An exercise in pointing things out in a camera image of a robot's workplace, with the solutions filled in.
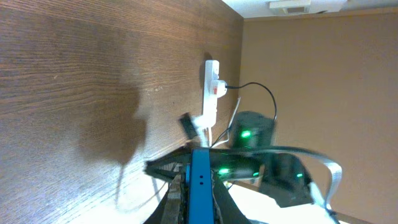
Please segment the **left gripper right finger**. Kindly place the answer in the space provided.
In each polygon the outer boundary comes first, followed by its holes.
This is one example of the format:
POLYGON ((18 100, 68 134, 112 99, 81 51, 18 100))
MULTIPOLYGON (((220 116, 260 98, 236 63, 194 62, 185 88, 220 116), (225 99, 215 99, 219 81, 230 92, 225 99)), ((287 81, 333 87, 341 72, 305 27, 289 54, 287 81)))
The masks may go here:
POLYGON ((227 188, 217 175, 213 176, 212 184, 217 222, 222 224, 251 224, 239 210, 227 188))

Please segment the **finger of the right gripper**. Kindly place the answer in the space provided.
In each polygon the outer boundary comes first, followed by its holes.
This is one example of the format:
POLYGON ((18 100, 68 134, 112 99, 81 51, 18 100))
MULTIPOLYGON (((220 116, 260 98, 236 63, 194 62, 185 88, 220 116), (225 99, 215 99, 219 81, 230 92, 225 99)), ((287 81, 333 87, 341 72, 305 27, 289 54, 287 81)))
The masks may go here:
POLYGON ((181 115, 179 122, 189 140, 195 139, 198 136, 197 128, 192 122, 192 117, 189 113, 184 113, 181 115))

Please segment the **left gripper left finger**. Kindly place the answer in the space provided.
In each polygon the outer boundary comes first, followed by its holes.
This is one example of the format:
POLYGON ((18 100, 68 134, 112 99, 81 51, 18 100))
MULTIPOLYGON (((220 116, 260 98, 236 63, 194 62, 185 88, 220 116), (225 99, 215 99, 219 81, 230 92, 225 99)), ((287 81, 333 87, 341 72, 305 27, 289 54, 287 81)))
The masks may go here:
POLYGON ((145 221, 151 224, 184 224, 188 222, 188 175, 192 150, 187 146, 178 149, 152 161, 146 162, 144 172, 163 180, 168 189, 157 208, 145 221))

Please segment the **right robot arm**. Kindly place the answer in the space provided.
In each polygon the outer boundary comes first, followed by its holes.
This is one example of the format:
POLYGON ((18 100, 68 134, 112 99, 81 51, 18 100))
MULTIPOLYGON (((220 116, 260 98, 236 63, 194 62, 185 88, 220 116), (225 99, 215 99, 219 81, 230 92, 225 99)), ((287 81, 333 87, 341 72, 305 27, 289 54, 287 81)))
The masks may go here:
POLYGON ((282 207, 315 203, 338 223, 330 199, 342 178, 342 168, 323 154, 308 149, 272 144, 276 121, 260 113, 242 111, 234 116, 226 132, 228 149, 196 147, 190 154, 188 173, 188 223, 246 223, 223 182, 258 179, 261 194, 282 207), (315 194, 310 173, 299 155, 319 160, 330 171, 326 195, 315 194))

